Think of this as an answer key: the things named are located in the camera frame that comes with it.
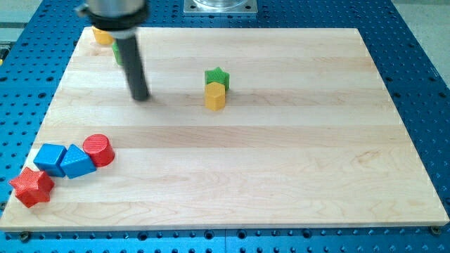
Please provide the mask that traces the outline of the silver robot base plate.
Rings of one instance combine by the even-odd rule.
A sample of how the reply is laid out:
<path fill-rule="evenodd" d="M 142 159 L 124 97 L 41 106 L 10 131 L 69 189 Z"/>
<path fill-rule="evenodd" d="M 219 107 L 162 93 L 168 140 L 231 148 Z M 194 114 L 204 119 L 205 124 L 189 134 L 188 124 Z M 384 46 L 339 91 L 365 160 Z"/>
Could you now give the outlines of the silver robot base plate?
<path fill-rule="evenodd" d="M 184 13 L 257 13 L 257 0 L 184 0 Z"/>

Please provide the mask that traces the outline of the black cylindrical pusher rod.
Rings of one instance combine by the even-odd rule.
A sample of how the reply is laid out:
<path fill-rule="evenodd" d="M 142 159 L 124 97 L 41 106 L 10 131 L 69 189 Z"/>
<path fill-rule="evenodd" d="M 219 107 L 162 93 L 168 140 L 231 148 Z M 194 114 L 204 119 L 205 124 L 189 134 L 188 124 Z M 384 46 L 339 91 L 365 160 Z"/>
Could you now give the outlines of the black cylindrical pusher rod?
<path fill-rule="evenodd" d="M 137 101 L 149 99 L 150 92 L 143 71 L 143 64 L 136 36 L 133 35 L 126 39 L 116 39 L 116 42 L 131 97 Z"/>

